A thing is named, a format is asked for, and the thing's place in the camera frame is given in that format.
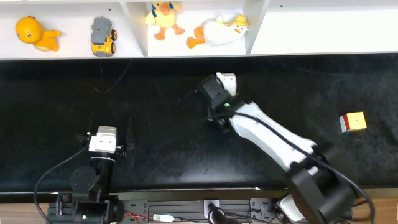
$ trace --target black wheel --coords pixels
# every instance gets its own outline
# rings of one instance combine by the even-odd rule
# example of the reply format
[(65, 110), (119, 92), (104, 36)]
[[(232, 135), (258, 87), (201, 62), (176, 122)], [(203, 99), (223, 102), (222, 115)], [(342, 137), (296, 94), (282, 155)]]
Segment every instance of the black wheel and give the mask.
[(117, 40), (118, 39), (118, 33), (116, 32), (116, 30), (112, 30), (111, 31), (111, 39), (113, 40), (113, 41), (115, 41), (115, 40)]
[(112, 43), (111, 47), (112, 47), (112, 49), (111, 49), (112, 54), (114, 54), (116, 52), (116, 44)]

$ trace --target yellow toy truck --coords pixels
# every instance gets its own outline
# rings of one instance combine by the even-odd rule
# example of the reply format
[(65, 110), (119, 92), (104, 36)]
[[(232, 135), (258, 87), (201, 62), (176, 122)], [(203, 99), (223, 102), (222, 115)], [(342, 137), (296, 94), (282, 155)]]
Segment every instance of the yellow toy truck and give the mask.
[(118, 38), (116, 30), (112, 28), (112, 23), (104, 17), (94, 19), (91, 26), (91, 49), (94, 56), (109, 57), (116, 52), (114, 41)]

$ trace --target black table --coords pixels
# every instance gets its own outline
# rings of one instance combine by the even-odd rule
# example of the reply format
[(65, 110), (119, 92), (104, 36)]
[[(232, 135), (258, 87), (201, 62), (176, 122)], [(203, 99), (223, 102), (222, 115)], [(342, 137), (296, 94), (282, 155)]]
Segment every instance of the black table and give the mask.
[[(206, 104), (191, 94), (203, 78), (234, 72), (238, 91), (292, 132), (332, 142), (362, 187), (398, 185), (398, 55), (0, 63), (0, 192), (31, 192), (49, 168), (81, 148), (78, 136), (99, 125), (126, 134), (136, 149), (118, 158), (112, 191), (284, 187), (284, 172), (235, 133), (203, 122)], [(368, 128), (341, 134), (339, 116), (363, 111)], [(49, 174), (40, 191), (69, 189), (88, 165), (84, 153)]]

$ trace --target rubik's cube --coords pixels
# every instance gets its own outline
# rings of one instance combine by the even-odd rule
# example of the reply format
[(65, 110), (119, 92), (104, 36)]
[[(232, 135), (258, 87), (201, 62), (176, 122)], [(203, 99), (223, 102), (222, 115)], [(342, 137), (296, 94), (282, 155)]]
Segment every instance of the rubik's cube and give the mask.
[(366, 128), (363, 112), (348, 113), (340, 117), (343, 132), (359, 131)]

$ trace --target wooden floor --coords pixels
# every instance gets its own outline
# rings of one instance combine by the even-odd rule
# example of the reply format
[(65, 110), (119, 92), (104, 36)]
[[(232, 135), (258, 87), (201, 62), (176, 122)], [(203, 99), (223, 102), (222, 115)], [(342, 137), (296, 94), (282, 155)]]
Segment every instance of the wooden floor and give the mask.
[[(398, 198), (380, 198), (373, 200), (376, 206), (376, 224), (398, 224)], [(367, 218), (369, 207), (361, 205), (354, 209), (355, 218)], [(34, 204), (0, 204), (0, 224), (44, 224)]]

